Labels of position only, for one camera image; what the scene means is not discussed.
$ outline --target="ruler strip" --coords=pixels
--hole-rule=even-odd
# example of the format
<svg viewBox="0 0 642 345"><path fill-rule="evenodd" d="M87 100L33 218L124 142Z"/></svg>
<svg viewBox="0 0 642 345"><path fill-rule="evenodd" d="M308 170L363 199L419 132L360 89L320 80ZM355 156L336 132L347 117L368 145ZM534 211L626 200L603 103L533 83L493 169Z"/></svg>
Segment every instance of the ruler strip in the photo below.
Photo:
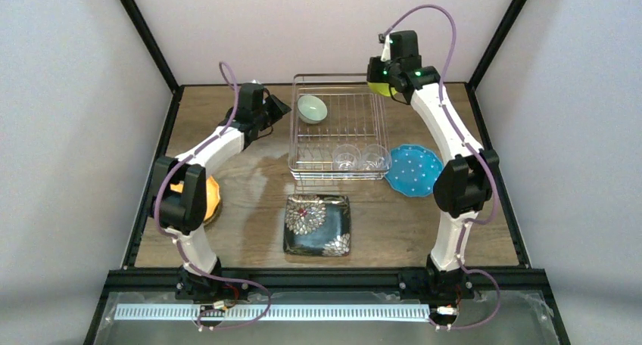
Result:
<svg viewBox="0 0 642 345"><path fill-rule="evenodd" d="M265 310L265 305L237 305L224 314L214 312L202 321L248 321ZM135 304L116 306L114 320L195 321L200 305ZM428 305L272 305L260 321L394 321L427 322Z"/></svg>

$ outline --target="metal dish rack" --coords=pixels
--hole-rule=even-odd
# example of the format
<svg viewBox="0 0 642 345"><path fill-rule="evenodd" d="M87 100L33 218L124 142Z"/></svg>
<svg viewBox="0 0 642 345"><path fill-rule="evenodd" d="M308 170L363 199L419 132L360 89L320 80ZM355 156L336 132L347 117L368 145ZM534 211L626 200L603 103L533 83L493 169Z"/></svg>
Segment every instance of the metal dish rack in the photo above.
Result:
<svg viewBox="0 0 642 345"><path fill-rule="evenodd" d="M328 116L316 125L298 116L302 95L320 98ZM381 145L390 152L384 98L366 84L366 74L298 74L292 84L290 152L288 164L297 180L382 179L390 166L377 170L339 171L332 168L332 152L339 145Z"/></svg>

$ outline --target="clear plastic sheet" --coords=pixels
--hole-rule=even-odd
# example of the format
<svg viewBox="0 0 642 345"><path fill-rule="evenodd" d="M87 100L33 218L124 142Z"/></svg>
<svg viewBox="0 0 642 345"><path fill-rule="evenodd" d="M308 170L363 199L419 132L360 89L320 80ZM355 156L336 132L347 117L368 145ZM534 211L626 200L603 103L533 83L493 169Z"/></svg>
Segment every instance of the clear plastic sheet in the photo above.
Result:
<svg viewBox="0 0 642 345"><path fill-rule="evenodd" d="M472 300L463 300L455 325L467 325L484 319L497 301L494 291L481 292ZM250 303L265 303L260 294L251 295ZM402 301L396 294L373 292L287 292L273 295L275 304L375 304L418 303ZM435 331L428 323L409 322L258 322L230 331L198 332L190 321L114 321L119 303L189 303L177 301L173 293L113 293L109 296L96 335L96 344L172 344L209 343L377 343L377 344L557 344L553 312L537 291L502 291L501 309L488 324L467 331Z"/></svg>

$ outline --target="gray wall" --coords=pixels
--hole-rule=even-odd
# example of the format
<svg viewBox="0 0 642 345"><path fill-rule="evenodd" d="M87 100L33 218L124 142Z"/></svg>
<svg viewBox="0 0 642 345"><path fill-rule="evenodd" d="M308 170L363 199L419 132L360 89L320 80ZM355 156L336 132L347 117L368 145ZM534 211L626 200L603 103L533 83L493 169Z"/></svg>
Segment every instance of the gray wall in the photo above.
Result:
<svg viewBox="0 0 642 345"><path fill-rule="evenodd" d="M478 96L573 343L640 343L642 0L529 0Z"/></svg>
<svg viewBox="0 0 642 345"><path fill-rule="evenodd" d="M227 60L241 81L291 82L296 73L365 72L377 35L412 7L443 5L460 44L449 81L468 81L510 0L136 0L179 83L223 82ZM398 29L419 34L424 62L441 67L450 46L437 11Z"/></svg>
<svg viewBox="0 0 642 345"><path fill-rule="evenodd" d="M0 0L0 343L81 343L170 93L118 0Z"/></svg>

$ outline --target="black frame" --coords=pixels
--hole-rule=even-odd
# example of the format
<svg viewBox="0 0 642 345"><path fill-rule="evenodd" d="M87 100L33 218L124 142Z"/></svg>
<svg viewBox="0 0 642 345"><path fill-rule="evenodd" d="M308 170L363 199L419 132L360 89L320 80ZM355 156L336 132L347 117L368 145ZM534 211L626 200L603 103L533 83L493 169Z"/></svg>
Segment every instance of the black frame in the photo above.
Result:
<svg viewBox="0 0 642 345"><path fill-rule="evenodd" d="M171 69L158 47L156 41L140 10L134 0L121 0L142 41L148 48L159 71L165 79L167 86L173 93L163 131L158 142L154 158L158 158L167 151L176 115L186 85L180 85L174 78ZM478 88L484 74L490 67L494 56L499 51L502 42L508 35L511 26L515 23L519 12L527 0L512 0L500 22L493 38L485 50L471 79L465 82L475 122L481 134L482 144L485 148L492 148L491 138L488 135L482 112L479 107L475 90ZM86 343L92 343L95 338L101 314L110 292L127 291L175 291L179 279L179 270L176 268L136 268L136 256L142 239L142 233L147 221L144 210L145 196L148 192L151 173L145 186L145 195L139 205L138 215L132 228L132 234L126 249L122 269L109 271L100 300L96 307L91 326L86 336ZM569 338L559 314L553 292L550 289L546 273L543 269L531 269L528 254L525 251L524 241L517 225L510 199L506 192L501 172L497 175L497 188L509 232L513 240L515 252L519 261L517 266L481 267L491 273L503 290L536 290L541 291L547 305L553 310L553 324L561 343L569 343ZM389 268L389 269L240 269L223 268L223 276L237 278L252 278L271 289L280 291L399 291L399 283L403 273L425 271L423 267ZM475 288L480 290L492 289L492 284L482 276L472 276L470 281Z"/></svg>

